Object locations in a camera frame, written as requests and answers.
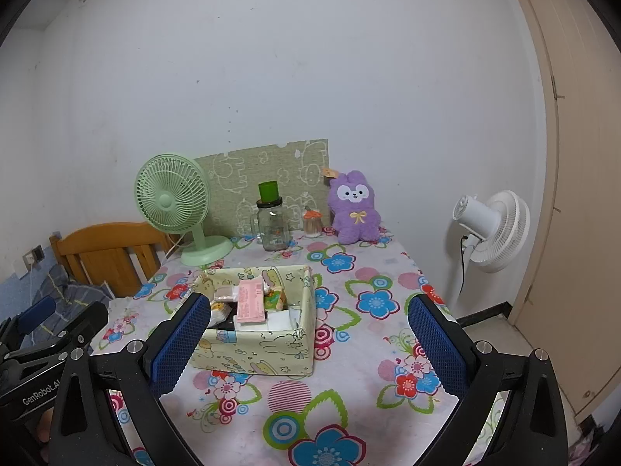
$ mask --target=white fan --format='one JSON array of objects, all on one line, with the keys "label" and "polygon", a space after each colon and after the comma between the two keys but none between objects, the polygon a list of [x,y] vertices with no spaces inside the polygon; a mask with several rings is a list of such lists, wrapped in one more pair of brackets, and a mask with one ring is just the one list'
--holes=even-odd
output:
[{"label": "white fan", "polygon": [[462,196],[453,220],[470,231],[461,244],[463,275],[472,261],[487,273],[502,270],[517,256],[530,228],[526,202],[513,191],[501,191],[485,203]]}]

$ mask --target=beige cabinet door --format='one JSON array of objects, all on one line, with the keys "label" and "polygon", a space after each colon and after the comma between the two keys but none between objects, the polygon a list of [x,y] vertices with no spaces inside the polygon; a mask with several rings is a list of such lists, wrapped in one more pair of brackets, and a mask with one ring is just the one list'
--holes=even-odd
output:
[{"label": "beige cabinet door", "polygon": [[516,326],[580,418],[621,367],[621,54],[586,0],[530,2],[558,97],[558,181]]}]

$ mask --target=hand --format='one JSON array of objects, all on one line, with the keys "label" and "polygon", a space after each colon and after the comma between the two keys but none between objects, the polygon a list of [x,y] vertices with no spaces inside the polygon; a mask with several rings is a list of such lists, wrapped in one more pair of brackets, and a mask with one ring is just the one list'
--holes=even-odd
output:
[{"label": "hand", "polygon": [[[36,426],[36,436],[43,442],[47,443],[50,441],[50,428],[52,427],[52,413],[54,412],[54,408],[50,408],[43,415],[41,415],[41,419],[39,420],[38,425]],[[45,462],[49,462],[49,448],[48,446],[44,446],[41,449],[41,458]]]}]

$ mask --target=fabric storage basket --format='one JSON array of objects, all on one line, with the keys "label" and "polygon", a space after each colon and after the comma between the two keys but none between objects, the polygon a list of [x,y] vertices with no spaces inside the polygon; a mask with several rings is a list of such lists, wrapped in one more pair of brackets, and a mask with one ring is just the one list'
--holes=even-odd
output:
[{"label": "fabric storage basket", "polygon": [[284,288],[288,307],[300,307],[299,327],[273,332],[206,329],[190,359],[192,366],[258,375],[312,373],[316,308],[309,266],[204,270],[192,284],[192,290],[211,300],[219,286],[238,285],[240,280],[261,277]]}]

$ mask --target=green desk fan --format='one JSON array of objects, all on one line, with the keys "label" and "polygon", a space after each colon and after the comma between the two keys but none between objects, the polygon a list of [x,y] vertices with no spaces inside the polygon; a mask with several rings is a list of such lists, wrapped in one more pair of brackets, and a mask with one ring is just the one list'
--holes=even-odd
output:
[{"label": "green desk fan", "polygon": [[195,160],[177,154],[151,158],[138,172],[134,194],[138,209],[153,227],[175,235],[192,231],[194,242],[181,252],[186,266],[213,263],[233,249],[227,237],[203,233],[209,185]]}]

